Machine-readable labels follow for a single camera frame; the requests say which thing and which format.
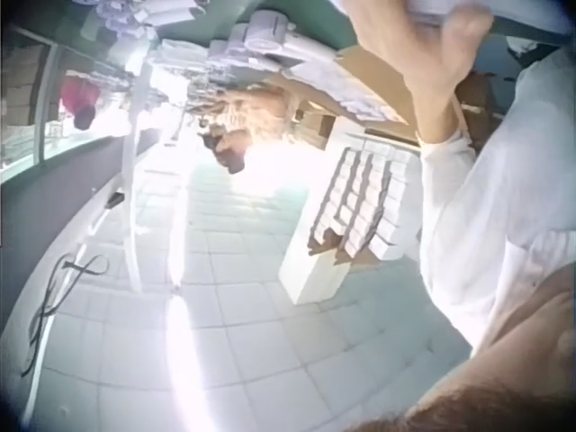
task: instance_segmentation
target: white shirt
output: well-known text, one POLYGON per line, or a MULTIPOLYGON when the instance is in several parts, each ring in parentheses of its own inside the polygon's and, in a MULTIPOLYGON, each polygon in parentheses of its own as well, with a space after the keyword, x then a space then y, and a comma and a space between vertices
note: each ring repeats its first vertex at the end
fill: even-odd
POLYGON ((496 317, 576 261, 575 75, 567 50, 523 72, 478 160, 460 132, 421 143, 421 272, 472 354, 496 317))

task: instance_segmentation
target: ceiling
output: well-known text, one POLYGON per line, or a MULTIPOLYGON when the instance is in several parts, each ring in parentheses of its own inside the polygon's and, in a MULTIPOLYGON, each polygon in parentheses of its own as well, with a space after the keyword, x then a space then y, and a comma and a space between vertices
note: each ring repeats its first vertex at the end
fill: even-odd
POLYGON ((356 43, 350 21, 328 0, 211 0, 206 15, 191 22, 164 26, 158 35, 208 46, 212 39, 227 38, 232 26, 247 22, 256 9, 273 9, 286 14, 298 24, 300 33, 334 49, 341 50, 356 43))

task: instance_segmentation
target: tile floor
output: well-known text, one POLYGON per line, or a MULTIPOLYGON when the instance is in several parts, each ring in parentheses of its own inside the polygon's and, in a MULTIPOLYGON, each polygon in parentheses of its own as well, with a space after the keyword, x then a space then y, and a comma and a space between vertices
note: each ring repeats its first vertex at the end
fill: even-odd
POLYGON ((466 358, 408 259, 292 305, 277 272, 305 188, 241 192, 201 151, 181 188, 166 171, 178 158, 155 148, 137 175, 144 293, 130 290, 116 211, 89 239, 86 259, 110 271, 83 277, 56 317, 37 430, 336 432, 407 408, 466 358))

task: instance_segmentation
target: cable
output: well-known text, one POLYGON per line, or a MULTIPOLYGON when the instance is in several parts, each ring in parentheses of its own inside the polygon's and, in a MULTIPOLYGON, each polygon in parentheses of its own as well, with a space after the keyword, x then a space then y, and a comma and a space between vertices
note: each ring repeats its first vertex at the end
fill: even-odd
POLYGON ((106 274, 108 272, 108 269, 110 268, 110 262, 105 256, 102 255, 93 256, 92 258, 90 258, 90 260, 88 260, 88 262, 85 265, 78 265, 74 261, 75 257, 72 254, 65 254, 58 259, 58 261, 52 268, 52 273, 50 274, 50 278, 46 285, 46 292, 44 293, 44 299, 42 300, 38 312, 36 312, 35 319, 32 320, 31 326, 28 330, 30 338, 30 346, 31 347, 33 346, 33 353, 32 353, 32 359, 28 364, 28 367, 26 367, 24 371, 21 373, 22 378, 28 375, 34 369, 36 362, 38 360, 38 352, 40 349, 41 334, 44 328, 44 320, 47 317, 54 315, 58 311, 62 303, 66 300, 66 298, 70 295, 70 293, 72 293, 72 290, 74 289, 74 287, 76 286, 82 275, 101 276, 106 274), (96 272, 89 268, 98 258, 103 258, 106 263, 105 269, 101 272, 96 272), (70 286, 66 289, 62 298, 59 299, 55 304, 49 305, 50 297, 54 292, 54 288, 57 283, 57 277, 56 277, 57 272, 58 270, 66 270, 66 269, 76 270, 77 271, 76 277, 74 278, 70 286), (33 331, 34 328, 33 324, 35 320, 37 320, 37 326, 35 331, 33 331))

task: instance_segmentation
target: paper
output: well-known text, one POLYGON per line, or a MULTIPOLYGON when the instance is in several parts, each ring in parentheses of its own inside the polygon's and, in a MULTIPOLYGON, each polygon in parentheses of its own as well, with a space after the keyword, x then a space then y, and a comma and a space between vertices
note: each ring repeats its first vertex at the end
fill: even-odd
MULTIPOLYGON (((341 0, 329 0, 344 13, 341 0)), ((572 23, 557 2, 550 0, 408 0, 408 9, 418 21, 439 23, 457 5, 483 5, 502 18, 546 32, 572 33, 572 23)))

